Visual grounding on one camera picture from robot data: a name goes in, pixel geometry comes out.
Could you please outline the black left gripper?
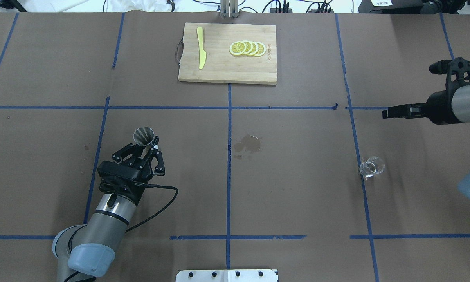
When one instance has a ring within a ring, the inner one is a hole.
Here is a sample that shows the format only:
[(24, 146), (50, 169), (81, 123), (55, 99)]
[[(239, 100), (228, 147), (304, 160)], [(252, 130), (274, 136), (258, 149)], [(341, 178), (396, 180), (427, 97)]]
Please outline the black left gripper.
[(99, 184), (99, 190), (104, 194), (116, 194), (138, 205), (145, 188), (137, 183), (147, 183), (151, 176), (164, 176), (166, 173), (163, 154), (158, 146), (159, 137), (154, 136), (144, 159), (139, 158), (143, 152), (143, 146), (129, 143), (112, 154), (114, 163), (135, 168), (142, 172), (142, 176), (133, 182), (127, 182), (119, 178), (103, 177)]

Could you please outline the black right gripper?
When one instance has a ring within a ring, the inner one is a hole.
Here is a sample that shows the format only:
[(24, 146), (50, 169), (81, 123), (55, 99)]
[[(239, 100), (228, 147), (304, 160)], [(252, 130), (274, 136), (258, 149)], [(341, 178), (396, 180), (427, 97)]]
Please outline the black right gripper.
[(450, 125), (456, 123), (452, 111), (450, 98), (446, 91), (431, 94), (426, 103), (409, 103), (388, 107), (382, 112), (383, 119), (417, 119), (428, 118), (437, 125)]

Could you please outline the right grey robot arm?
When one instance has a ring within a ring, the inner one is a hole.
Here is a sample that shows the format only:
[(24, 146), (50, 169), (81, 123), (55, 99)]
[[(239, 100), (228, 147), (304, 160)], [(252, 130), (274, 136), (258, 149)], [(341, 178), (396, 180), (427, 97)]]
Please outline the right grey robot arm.
[[(388, 107), (382, 112), (383, 119), (428, 118), (436, 125), (470, 123), (470, 85), (453, 91), (431, 94), (424, 103), (402, 104)], [(470, 171), (458, 183), (458, 190), (470, 199)]]

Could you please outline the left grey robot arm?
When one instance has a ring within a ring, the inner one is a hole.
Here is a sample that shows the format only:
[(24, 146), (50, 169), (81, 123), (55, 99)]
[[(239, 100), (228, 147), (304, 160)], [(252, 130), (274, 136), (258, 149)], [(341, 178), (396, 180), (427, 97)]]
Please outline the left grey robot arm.
[(52, 243), (58, 282), (93, 282), (107, 273), (149, 181), (165, 175), (158, 142), (135, 134), (134, 143), (98, 165), (103, 196), (90, 220), (65, 228)]

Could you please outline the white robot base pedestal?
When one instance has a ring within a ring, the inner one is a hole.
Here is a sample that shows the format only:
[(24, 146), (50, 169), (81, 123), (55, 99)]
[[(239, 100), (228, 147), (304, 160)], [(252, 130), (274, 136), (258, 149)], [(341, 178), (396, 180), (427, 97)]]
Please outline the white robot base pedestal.
[(273, 269), (214, 269), (184, 270), (177, 273), (176, 282), (278, 282)]

